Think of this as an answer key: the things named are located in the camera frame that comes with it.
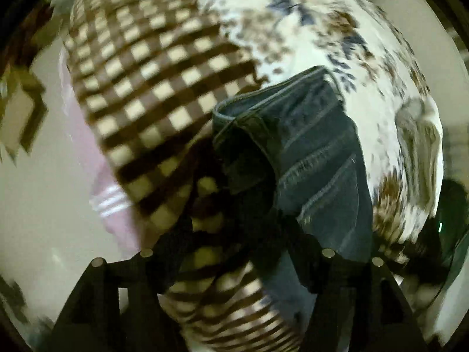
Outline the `dark blue denim jeans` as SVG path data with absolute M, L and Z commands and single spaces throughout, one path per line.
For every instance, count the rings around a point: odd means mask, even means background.
M 268 303 L 299 330 L 316 297 L 293 267 L 292 228 L 348 260 L 371 256 L 363 151 L 344 104 L 332 73 L 317 66 L 212 113 L 223 217 L 247 247 Z

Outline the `pink mattress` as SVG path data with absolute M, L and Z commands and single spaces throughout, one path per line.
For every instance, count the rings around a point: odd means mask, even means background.
M 58 72 L 68 135 L 78 163 L 84 171 L 89 204 L 125 256 L 135 254 L 142 248 L 144 226 L 134 216 L 128 195 L 117 182 L 95 141 L 93 132 L 85 122 L 72 88 L 67 67 L 67 52 L 64 48 L 59 53 Z

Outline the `folded white pants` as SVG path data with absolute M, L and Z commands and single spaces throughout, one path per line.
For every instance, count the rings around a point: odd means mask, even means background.
M 429 193 L 429 216 L 435 217 L 440 199 L 443 182 L 443 126 L 440 121 L 440 113 L 432 96 L 424 101 L 421 115 L 421 125 L 424 138 L 427 141 L 428 171 L 426 182 Z

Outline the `folded grey pants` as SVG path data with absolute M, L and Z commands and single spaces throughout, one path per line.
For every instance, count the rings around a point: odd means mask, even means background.
M 395 124 L 405 167 L 409 201 L 421 209 L 428 209 L 428 149 L 421 125 L 423 108 L 424 103 L 421 100 L 408 101 L 396 113 Z

